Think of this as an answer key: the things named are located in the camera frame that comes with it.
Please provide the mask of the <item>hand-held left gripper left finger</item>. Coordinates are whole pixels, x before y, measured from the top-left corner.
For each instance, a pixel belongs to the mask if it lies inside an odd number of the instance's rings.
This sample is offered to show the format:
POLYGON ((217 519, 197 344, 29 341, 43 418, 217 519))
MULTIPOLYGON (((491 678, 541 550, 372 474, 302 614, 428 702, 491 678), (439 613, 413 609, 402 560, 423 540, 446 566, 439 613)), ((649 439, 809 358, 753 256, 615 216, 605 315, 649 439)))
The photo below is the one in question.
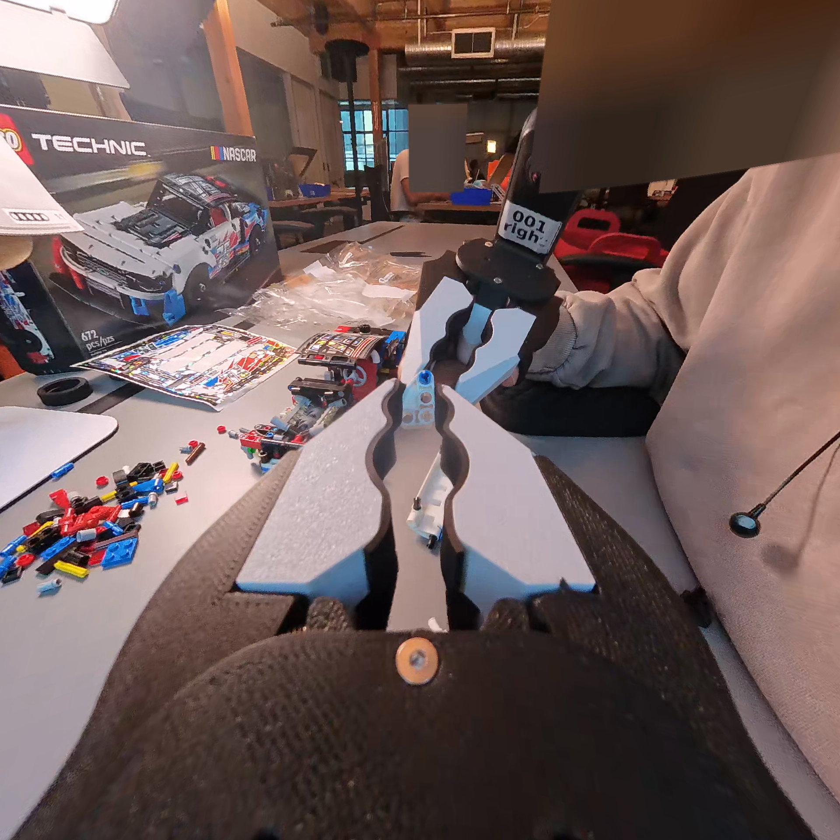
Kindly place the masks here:
POLYGON ((243 592, 390 608, 398 562, 384 479, 402 387, 389 379, 305 444, 236 579, 243 592))

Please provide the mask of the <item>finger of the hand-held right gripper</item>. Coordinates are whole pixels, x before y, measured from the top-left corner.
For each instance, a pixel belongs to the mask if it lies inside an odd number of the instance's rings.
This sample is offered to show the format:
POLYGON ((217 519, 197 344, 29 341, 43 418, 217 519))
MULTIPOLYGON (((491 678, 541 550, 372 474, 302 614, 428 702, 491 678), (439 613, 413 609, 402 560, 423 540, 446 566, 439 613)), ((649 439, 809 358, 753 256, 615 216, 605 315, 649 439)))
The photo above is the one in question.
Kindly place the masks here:
POLYGON ((473 301, 462 282, 450 277, 441 279, 414 312, 400 366, 400 383, 409 386, 434 363, 435 353, 446 349, 455 321, 469 312, 473 301))
POLYGON ((458 357, 472 362, 458 378, 456 393, 468 403, 479 403, 520 365, 520 351, 536 317, 520 308, 472 308, 458 343, 458 357))

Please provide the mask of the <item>white triangular lego beam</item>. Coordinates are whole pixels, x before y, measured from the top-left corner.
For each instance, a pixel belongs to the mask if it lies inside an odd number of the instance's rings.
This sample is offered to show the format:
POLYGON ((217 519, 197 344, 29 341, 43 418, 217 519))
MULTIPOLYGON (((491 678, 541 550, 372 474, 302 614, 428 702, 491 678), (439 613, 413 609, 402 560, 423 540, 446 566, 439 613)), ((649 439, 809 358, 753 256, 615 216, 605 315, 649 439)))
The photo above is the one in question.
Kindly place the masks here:
POLYGON ((402 426, 431 427, 436 420, 436 384, 429 370, 414 376, 402 394, 402 426))

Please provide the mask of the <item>blue and white lego panel assembly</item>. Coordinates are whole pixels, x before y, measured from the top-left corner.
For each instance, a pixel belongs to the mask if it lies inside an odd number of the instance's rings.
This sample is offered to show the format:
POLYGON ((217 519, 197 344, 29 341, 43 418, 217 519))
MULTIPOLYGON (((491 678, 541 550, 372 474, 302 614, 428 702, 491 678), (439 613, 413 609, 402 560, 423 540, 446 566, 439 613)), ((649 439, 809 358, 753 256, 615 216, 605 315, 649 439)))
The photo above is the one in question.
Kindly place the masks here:
POLYGON ((441 454, 437 454, 406 519, 407 527, 429 551, 435 551, 440 544, 445 524, 445 503, 453 489, 441 460, 441 454))

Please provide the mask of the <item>person's right forearm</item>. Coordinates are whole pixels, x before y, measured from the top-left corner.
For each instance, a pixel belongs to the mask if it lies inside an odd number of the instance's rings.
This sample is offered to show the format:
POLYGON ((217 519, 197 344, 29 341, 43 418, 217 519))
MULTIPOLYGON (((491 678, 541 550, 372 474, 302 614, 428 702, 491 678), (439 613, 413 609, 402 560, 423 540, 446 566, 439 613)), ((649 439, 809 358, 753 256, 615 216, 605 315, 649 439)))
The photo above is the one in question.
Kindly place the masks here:
POLYGON ((608 293, 564 294, 527 377, 573 390, 633 387, 662 403, 685 357, 665 320, 666 280, 662 268, 643 269, 608 293))

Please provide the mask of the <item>partly built lego car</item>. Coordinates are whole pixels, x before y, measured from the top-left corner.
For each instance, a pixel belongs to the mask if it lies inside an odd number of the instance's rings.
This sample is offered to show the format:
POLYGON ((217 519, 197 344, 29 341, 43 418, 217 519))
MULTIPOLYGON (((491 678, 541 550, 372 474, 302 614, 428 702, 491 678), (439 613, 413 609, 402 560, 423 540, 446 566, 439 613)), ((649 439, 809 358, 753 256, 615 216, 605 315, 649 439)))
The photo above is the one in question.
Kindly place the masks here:
POLYGON ((297 349, 307 372, 289 383, 289 407, 238 434, 250 464, 265 474, 326 430, 396 373, 405 344, 406 331, 364 322, 312 335, 297 349))

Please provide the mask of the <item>lego sticker sheet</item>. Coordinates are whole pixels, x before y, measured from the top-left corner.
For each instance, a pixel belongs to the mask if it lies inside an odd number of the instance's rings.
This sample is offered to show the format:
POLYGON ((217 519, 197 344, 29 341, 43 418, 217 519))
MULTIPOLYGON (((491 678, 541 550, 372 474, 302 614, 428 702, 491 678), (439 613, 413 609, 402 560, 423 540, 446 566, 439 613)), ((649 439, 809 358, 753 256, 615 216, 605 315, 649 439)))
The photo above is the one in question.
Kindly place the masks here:
POLYGON ((157 333, 73 366, 219 412, 297 357, 293 345, 212 323, 157 333))

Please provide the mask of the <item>pile of mixed lego pieces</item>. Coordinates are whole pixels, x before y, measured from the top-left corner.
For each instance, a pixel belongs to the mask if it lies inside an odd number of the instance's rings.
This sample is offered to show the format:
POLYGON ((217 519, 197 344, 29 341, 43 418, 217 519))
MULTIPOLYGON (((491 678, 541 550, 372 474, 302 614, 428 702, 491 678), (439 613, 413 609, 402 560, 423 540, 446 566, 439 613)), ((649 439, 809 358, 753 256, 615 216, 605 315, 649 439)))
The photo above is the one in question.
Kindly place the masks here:
POLYGON ((59 488, 49 506, 2 542, 2 587, 31 571, 38 595, 53 595, 65 580, 84 581, 93 570, 130 565, 146 519, 164 497, 185 494, 182 464, 141 461, 97 479, 97 496, 59 488))

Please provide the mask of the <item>black rubber lego tire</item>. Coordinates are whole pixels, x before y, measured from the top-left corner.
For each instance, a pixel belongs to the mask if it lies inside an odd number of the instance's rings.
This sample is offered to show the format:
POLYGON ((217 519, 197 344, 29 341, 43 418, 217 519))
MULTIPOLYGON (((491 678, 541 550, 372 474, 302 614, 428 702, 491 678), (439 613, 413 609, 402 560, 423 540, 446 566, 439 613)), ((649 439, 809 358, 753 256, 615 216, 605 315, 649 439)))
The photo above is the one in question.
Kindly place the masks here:
POLYGON ((85 401, 93 390, 85 377, 65 376, 40 386, 36 393, 46 407, 61 408, 85 401))

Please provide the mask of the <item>lego set box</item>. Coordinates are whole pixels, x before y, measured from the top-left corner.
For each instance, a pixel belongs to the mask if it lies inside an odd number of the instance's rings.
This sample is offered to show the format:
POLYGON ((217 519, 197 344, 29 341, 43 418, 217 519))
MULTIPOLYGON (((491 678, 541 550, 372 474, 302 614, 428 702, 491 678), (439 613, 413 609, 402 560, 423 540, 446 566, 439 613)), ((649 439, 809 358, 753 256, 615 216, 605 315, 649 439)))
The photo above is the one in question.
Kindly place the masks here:
POLYGON ((278 272, 255 137, 5 104, 1 124, 80 226, 2 274, 2 347, 24 371, 213 322, 278 272))

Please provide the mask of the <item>black padded wrist rest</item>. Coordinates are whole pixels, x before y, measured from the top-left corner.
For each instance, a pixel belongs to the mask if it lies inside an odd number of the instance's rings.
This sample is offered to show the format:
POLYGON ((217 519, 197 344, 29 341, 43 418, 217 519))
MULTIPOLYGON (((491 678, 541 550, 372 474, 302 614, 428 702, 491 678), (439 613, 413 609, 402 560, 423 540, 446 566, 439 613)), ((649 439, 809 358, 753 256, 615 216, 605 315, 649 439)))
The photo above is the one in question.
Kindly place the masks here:
POLYGON ((533 437, 643 437, 659 404, 635 387, 579 390, 524 380, 499 386, 481 402, 484 414, 513 434, 533 437))

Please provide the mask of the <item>crumpled clear plastic bags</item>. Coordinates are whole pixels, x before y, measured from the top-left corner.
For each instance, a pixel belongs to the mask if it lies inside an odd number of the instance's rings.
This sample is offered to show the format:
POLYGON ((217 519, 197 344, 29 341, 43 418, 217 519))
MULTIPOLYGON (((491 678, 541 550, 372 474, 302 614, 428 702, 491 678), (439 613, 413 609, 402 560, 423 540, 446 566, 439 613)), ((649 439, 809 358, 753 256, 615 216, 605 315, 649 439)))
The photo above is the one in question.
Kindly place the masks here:
POLYGON ((333 248, 284 280, 258 289, 230 317, 278 327, 369 324, 404 329, 411 321, 422 263, 379 254, 368 245, 333 248))

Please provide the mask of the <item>person's torso beige hoodie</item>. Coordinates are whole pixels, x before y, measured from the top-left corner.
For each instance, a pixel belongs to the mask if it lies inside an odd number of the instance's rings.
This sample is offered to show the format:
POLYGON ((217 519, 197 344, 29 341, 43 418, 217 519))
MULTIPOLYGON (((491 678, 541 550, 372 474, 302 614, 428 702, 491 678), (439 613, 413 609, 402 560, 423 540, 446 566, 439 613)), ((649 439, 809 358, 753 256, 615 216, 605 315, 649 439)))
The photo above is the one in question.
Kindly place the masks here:
POLYGON ((838 796, 838 154, 750 170, 663 269, 687 354, 647 437, 686 557, 776 716, 838 796))

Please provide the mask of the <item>black speaker on stand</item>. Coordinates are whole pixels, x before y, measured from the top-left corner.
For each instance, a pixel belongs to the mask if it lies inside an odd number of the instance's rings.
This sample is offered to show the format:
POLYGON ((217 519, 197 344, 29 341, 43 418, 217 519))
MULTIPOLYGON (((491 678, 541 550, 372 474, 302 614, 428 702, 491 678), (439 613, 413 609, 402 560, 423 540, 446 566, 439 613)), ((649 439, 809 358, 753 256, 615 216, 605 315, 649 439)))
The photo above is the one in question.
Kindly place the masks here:
POLYGON ((368 45, 351 39, 333 39, 325 45, 329 59, 329 73, 334 81, 345 87, 346 102, 340 107, 346 175, 358 194, 364 188, 364 167, 368 163, 367 131, 364 122, 366 111, 357 108, 354 84, 358 80, 357 59, 367 56, 368 45))

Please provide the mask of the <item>metal air duct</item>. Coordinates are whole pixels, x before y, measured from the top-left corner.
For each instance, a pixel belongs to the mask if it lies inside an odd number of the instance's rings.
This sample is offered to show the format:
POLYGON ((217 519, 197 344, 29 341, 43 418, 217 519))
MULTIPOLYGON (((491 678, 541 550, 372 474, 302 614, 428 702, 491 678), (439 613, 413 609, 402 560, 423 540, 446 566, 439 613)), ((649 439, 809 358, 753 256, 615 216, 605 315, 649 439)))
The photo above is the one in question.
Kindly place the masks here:
POLYGON ((503 37, 496 28, 457 28, 447 32, 448 39, 407 44, 406 64, 410 67, 446 62, 524 61, 543 57, 547 36, 536 34, 503 37))

